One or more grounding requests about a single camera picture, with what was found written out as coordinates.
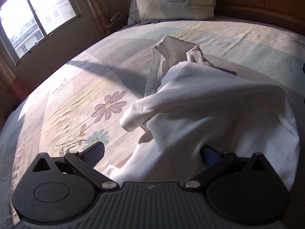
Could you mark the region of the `white printed t-shirt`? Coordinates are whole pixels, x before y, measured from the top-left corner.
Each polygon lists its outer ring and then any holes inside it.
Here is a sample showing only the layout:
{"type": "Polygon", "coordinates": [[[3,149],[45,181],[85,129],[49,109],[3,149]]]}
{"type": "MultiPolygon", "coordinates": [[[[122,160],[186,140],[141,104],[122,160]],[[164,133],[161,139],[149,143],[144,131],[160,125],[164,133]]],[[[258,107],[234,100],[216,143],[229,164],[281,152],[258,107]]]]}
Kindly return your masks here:
{"type": "Polygon", "coordinates": [[[286,188],[294,183],[299,134],[286,92],[220,70],[198,44],[166,36],[154,45],[145,96],[119,123],[144,130],[126,164],[104,172],[119,184],[184,183],[203,169],[204,145],[240,157],[261,152],[286,188]]]}

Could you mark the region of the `floral patterned bed sheet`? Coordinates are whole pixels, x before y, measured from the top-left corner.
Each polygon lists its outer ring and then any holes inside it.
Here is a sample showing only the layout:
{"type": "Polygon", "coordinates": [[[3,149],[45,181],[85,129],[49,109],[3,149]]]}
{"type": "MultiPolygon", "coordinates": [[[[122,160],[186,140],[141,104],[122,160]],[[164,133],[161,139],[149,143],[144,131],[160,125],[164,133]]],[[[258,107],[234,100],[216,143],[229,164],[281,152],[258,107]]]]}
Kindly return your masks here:
{"type": "Polygon", "coordinates": [[[11,196],[38,153],[61,157],[102,141],[98,171],[128,161],[142,131],[125,132],[119,119],[144,96],[152,47],[165,36],[199,44],[221,69],[282,87],[304,140],[304,36],[228,17],[132,26],[64,64],[9,115],[1,130],[1,228],[19,221],[11,196]]]}

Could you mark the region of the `striped pink curtain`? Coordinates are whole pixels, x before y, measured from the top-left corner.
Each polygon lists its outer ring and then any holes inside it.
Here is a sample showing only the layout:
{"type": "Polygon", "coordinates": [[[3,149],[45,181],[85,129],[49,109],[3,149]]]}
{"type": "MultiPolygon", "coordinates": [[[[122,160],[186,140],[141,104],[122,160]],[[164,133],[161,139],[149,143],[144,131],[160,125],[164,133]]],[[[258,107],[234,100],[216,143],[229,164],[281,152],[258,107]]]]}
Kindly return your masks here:
{"type": "Polygon", "coordinates": [[[111,24],[111,15],[105,0],[87,0],[87,3],[92,11],[99,29],[103,35],[107,35],[105,27],[111,24]]]}

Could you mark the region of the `sliding glass window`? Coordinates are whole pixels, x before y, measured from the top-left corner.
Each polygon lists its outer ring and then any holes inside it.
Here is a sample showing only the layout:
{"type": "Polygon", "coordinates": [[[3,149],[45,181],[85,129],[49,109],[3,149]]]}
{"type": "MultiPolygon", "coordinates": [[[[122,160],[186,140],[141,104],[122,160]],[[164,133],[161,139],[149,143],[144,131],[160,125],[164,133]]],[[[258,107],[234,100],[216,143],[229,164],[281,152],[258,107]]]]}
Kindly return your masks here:
{"type": "Polygon", "coordinates": [[[1,0],[1,42],[17,66],[81,15],[75,0],[1,0]]]}

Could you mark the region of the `pale patterned pillow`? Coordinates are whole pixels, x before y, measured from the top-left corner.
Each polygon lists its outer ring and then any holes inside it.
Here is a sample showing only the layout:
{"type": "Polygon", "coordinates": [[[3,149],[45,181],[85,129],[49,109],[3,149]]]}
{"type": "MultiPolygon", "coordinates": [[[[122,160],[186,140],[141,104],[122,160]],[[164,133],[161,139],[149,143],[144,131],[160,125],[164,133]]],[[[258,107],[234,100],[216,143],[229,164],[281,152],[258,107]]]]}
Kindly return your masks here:
{"type": "Polygon", "coordinates": [[[165,20],[206,20],[214,16],[216,0],[136,0],[140,23],[165,20]]]}

